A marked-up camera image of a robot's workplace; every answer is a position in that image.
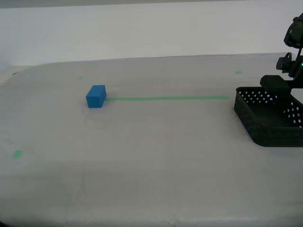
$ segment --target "white table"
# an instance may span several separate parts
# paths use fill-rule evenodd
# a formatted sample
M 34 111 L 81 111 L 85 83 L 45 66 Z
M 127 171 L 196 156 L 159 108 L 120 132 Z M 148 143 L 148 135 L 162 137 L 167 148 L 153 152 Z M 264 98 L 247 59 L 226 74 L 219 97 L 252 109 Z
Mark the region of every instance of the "white table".
M 254 144 L 233 111 L 235 89 L 277 74 L 279 56 L 55 63 L 15 74 L 0 87 L 0 220 L 15 227 L 302 226 L 303 149 Z M 88 109 L 85 95 L 95 84 L 105 84 L 110 98 L 230 99 Z

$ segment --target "blue block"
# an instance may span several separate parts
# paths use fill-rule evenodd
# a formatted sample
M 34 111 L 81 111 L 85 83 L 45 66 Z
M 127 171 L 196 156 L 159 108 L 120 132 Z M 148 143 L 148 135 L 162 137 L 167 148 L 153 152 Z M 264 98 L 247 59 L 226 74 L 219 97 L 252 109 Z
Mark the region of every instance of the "blue block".
M 89 108 L 101 108 L 106 98 L 105 85 L 93 85 L 86 95 Z

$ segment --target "green tape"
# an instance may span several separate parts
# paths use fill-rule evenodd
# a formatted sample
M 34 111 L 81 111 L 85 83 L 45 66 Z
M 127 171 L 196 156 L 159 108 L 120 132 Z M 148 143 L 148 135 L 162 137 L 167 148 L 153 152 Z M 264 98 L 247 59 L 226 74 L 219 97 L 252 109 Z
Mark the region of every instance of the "green tape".
M 13 159 L 20 158 L 23 155 L 22 150 L 15 150 L 15 153 L 13 154 Z
M 185 97 L 137 97 L 137 98 L 106 98 L 105 101 L 154 101 L 154 100 L 214 100 L 229 99 L 229 96 L 185 96 Z

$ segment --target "black plastic basket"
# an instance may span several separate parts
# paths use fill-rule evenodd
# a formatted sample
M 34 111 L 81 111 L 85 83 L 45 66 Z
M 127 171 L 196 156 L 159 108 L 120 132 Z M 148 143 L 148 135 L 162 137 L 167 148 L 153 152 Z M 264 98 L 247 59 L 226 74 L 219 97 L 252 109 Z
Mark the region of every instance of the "black plastic basket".
M 234 110 L 251 139 L 264 147 L 303 147 L 303 105 L 281 102 L 262 87 L 236 89 Z

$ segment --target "green tape line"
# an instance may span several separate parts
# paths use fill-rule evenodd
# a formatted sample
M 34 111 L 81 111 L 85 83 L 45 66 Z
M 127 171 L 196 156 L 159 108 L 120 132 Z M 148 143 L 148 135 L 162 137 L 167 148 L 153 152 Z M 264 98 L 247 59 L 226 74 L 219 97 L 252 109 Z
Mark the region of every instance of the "green tape line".
M 153 101 L 153 100 L 214 100 L 229 99 L 229 96 L 189 96 L 189 97 L 138 97 L 138 98 L 106 98 L 105 101 Z

